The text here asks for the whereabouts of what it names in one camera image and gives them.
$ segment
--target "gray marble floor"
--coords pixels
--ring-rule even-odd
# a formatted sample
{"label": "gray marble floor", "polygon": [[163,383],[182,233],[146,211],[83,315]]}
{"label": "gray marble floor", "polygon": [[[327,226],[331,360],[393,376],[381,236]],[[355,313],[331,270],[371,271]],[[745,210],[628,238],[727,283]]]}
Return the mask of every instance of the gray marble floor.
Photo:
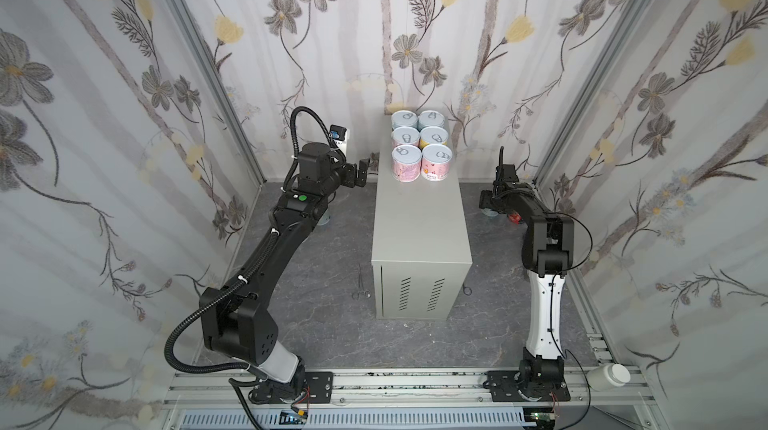
{"label": "gray marble floor", "polygon": [[[294,254],[275,288],[270,314],[286,348],[312,368],[516,366],[531,315],[530,284],[520,246],[524,225],[478,208],[486,184],[461,184],[474,263],[466,279],[472,294],[459,294],[445,322],[377,320],[375,297],[354,300],[358,268],[373,291],[370,266],[376,185],[341,188],[330,205],[331,221],[318,226]],[[266,212],[280,184],[265,185],[244,236],[238,265],[268,226]],[[584,326],[566,290],[561,339],[582,365],[594,365]],[[205,348],[199,363],[221,358]]]}

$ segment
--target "wall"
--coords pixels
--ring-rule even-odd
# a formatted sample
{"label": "wall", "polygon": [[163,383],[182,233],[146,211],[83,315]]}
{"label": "wall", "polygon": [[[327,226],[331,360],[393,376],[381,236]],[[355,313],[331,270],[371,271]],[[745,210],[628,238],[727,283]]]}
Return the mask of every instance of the wall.
{"label": "wall", "polygon": [[766,63],[768,0],[654,0],[542,186],[677,430],[768,416]]}
{"label": "wall", "polygon": [[256,186],[163,0],[0,0],[0,29],[0,421],[159,428]]}
{"label": "wall", "polygon": [[187,0],[267,177],[308,105],[351,129],[351,160],[378,152],[383,113],[443,111],[459,176],[482,180],[501,145],[532,177],[626,2]]}

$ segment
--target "black mounting plate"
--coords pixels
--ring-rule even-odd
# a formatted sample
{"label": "black mounting plate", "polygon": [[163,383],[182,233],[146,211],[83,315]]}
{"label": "black mounting plate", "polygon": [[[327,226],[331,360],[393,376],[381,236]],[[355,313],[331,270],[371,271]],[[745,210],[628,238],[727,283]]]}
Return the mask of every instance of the black mounting plate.
{"label": "black mounting plate", "polygon": [[[311,405],[315,403],[331,403],[333,372],[307,372],[304,374],[304,379],[310,387]],[[255,405],[265,405],[268,403],[284,404],[283,400],[272,392],[269,380],[262,383],[258,388],[254,388],[248,394],[248,400]]]}
{"label": "black mounting plate", "polygon": [[[491,392],[491,400],[494,402],[530,402],[518,393],[518,383],[514,379],[517,370],[491,370],[488,372],[488,380],[483,383],[483,387]],[[553,393],[559,402],[568,402],[571,400],[571,393],[568,387],[554,385],[551,382],[532,382],[529,384],[536,394],[542,398],[537,402],[552,402]]]}

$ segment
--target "robotic arm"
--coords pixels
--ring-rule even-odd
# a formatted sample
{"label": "robotic arm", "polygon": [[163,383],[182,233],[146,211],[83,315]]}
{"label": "robotic arm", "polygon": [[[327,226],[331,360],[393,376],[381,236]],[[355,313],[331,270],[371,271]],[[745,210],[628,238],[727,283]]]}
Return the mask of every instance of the robotic arm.
{"label": "robotic arm", "polygon": [[549,211],[529,184],[521,183],[514,165],[504,165],[504,147],[492,190],[480,193],[480,208],[510,215],[528,225],[522,247],[523,267],[531,272],[531,328],[515,382],[486,382],[510,387],[525,400],[570,400],[564,384],[564,358],[560,349],[560,298],[566,273],[573,267],[574,222]]}
{"label": "robotic arm", "polygon": [[[320,124],[324,143],[309,143],[298,151],[296,116],[307,112]],[[188,373],[208,373],[245,369],[254,374],[254,382],[230,380],[238,399],[256,428],[240,387],[255,387],[253,403],[267,403],[269,398],[294,402],[308,388],[302,359],[289,352],[278,337],[277,324],[267,311],[272,292],[293,253],[312,233],[328,208],[329,197],[340,186],[365,186],[368,160],[360,168],[348,164],[336,141],[346,129],[332,126],[326,130],[320,118],[309,108],[298,107],[291,115],[291,136],[296,153],[283,184],[283,194],[270,211],[270,228],[245,265],[220,289],[207,289],[200,297],[200,308],[187,317],[168,337],[165,358],[171,367]],[[293,175],[299,167],[298,175]],[[297,181],[295,188],[290,188]],[[192,322],[200,319],[206,348],[240,360],[214,366],[190,366],[176,359],[173,348],[178,336]]]}

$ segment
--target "gray metal cabinet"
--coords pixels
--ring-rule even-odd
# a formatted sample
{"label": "gray metal cabinet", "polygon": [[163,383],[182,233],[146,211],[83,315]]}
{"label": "gray metal cabinet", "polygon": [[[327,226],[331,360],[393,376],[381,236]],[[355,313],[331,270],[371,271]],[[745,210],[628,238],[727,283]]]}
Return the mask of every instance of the gray metal cabinet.
{"label": "gray metal cabinet", "polygon": [[396,180],[389,118],[382,128],[371,257],[376,317],[445,320],[472,266],[457,172],[440,182]]}

